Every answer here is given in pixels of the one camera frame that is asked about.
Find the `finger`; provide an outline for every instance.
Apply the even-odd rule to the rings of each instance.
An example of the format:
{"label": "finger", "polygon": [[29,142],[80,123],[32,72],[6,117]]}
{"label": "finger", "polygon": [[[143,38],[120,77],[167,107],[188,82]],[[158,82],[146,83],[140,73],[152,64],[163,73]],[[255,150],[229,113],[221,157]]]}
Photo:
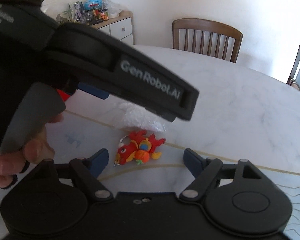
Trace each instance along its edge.
{"label": "finger", "polygon": [[9,176],[1,176],[0,175],[0,188],[6,188],[8,186],[12,186],[14,177],[12,175]]}
{"label": "finger", "polygon": [[58,114],[57,116],[51,118],[48,123],[56,123],[56,122],[62,122],[63,121],[63,114]]}
{"label": "finger", "polygon": [[53,159],[54,150],[42,139],[32,139],[23,149],[23,155],[30,163],[38,164],[44,159]]}
{"label": "finger", "polygon": [[8,176],[20,173],[26,164],[22,151],[0,155],[0,175]]}

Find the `wooden chair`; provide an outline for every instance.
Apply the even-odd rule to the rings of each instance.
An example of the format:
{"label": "wooden chair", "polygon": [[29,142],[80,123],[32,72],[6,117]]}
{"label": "wooden chair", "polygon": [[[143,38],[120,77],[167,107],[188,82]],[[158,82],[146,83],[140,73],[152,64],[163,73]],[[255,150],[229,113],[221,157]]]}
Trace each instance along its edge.
{"label": "wooden chair", "polygon": [[186,37],[185,37],[185,46],[184,50],[188,51],[188,37],[189,37],[189,29],[194,30],[193,40],[192,40],[192,52],[196,51],[196,43],[197,43],[197,30],[202,31],[201,33],[201,42],[200,42],[200,54],[203,54],[203,46],[204,46],[204,32],[210,32],[209,44],[207,55],[211,56],[211,47],[212,47],[212,34],[217,33],[217,44],[216,50],[214,53],[214,57],[218,57],[219,55],[219,48],[220,48],[220,37],[221,35],[226,36],[225,46],[223,49],[222,59],[226,59],[227,49],[228,49],[228,42],[229,37],[234,38],[234,47],[232,50],[232,55],[230,61],[235,63],[238,58],[241,41],[242,41],[242,33],[239,32],[237,29],[223,24],[219,22],[197,19],[197,18],[184,18],[178,19],[173,21],[172,23],[172,37],[173,37],[173,48],[179,49],[179,29],[186,29]]}

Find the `cabinet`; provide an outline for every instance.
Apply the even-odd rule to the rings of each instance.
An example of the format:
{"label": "cabinet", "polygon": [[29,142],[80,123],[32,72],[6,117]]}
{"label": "cabinet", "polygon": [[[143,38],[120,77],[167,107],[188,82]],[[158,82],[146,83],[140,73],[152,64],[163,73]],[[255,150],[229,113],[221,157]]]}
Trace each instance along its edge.
{"label": "cabinet", "polygon": [[133,16],[130,11],[122,11],[119,17],[92,25],[92,27],[124,42],[125,44],[130,46],[134,44]]}

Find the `red dragon toy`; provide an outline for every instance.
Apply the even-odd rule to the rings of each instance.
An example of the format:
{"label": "red dragon toy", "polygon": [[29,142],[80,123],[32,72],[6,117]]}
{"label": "red dragon toy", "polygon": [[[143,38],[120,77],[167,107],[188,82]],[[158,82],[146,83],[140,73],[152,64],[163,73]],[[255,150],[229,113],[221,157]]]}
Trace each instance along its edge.
{"label": "red dragon toy", "polygon": [[161,157],[161,152],[154,152],[155,149],[165,143],[165,139],[156,140],[155,135],[151,134],[149,137],[145,137],[147,131],[142,130],[140,132],[131,132],[129,134],[130,143],[125,145],[120,140],[118,152],[114,166],[124,165],[127,162],[135,159],[137,165],[143,164],[149,161],[150,157],[157,160]]}

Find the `red toy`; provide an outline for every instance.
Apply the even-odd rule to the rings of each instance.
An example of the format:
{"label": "red toy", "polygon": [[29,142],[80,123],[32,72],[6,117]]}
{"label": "red toy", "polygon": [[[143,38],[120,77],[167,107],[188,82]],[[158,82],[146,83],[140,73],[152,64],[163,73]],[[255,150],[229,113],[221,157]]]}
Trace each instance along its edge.
{"label": "red toy", "polygon": [[124,165],[127,162],[135,159],[137,164],[143,164],[149,161],[150,157],[157,160],[161,157],[161,152],[154,152],[155,149],[165,143],[165,139],[157,140],[155,135],[151,134],[149,137],[145,137],[147,131],[142,130],[140,132],[131,132],[129,134],[130,143],[125,145],[120,140],[118,152],[114,166]]}

